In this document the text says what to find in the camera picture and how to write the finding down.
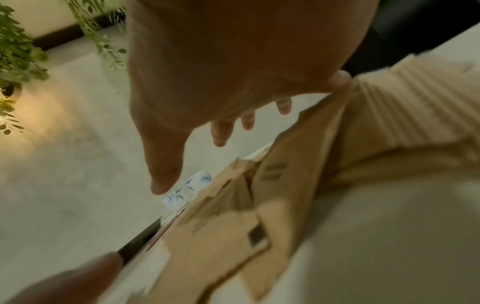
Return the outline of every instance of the white floor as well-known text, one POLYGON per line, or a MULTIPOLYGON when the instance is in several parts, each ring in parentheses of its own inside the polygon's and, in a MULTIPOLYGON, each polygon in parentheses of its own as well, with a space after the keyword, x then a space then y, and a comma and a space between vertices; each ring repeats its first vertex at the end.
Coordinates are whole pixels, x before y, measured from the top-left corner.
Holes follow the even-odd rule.
MULTIPOLYGON (((109 29, 118 45, 125 38, 109 29)), ((16 115, 24 133, 0 136, 0 302, 53 273, 119 249, 168 212, 149 191, 140 139, 129 117, 125 71, 108 72, 80 39, 49 51, 51 79, 25 85, 16 115)), ((180 180, 218 174, 271 142, 321 95, 294 99, 293 112, 257 112, 216 148, 209 126, 194 131, 180 180)))

